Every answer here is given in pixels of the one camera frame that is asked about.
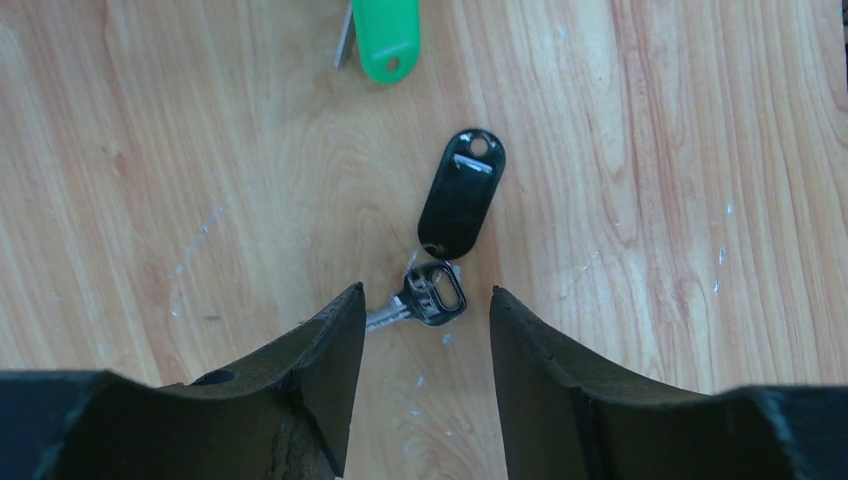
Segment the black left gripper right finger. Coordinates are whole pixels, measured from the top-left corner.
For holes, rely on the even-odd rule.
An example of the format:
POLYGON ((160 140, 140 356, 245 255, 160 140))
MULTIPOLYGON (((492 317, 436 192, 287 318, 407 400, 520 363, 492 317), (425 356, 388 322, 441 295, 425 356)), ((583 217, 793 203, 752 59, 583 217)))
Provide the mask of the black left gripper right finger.
POLYGON ((616 364, 495 287, 490 343, 512 479, 843 479, 847 390, 705 395, 616 364))

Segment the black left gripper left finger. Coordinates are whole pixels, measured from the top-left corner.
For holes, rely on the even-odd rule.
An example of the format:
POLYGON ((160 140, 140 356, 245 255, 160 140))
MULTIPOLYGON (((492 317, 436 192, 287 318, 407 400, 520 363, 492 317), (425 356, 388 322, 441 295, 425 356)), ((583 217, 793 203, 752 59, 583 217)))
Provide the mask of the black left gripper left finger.
POLYGON ((5 479, 334 479, 365 334, 355 283, 311 319, 189 384, 109 370, 1 375, 5 479))

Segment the key with black tag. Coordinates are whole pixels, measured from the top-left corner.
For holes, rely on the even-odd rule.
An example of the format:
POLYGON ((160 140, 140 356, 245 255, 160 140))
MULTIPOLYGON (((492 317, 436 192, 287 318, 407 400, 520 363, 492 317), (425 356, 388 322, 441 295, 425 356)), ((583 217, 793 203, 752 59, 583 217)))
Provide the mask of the key with black tag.
POLYGON ((444 325, 463 314, 467 298, 453 260, 475 245, 506 166, 506 149, 493 133, 469 128, 446 144, 431 184, 400 289, 367 314, 368 333, 396 322, 444 325))

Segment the green key tag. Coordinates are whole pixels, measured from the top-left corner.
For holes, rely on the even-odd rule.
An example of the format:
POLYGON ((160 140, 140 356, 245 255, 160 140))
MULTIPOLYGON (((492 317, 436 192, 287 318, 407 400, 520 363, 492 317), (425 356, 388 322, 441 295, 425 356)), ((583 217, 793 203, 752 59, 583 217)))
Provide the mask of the green key tag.
POLYGON ((415 68, 421 52, 417 0, 353 0, 359 58, 367 76, 395 84, 415 68))

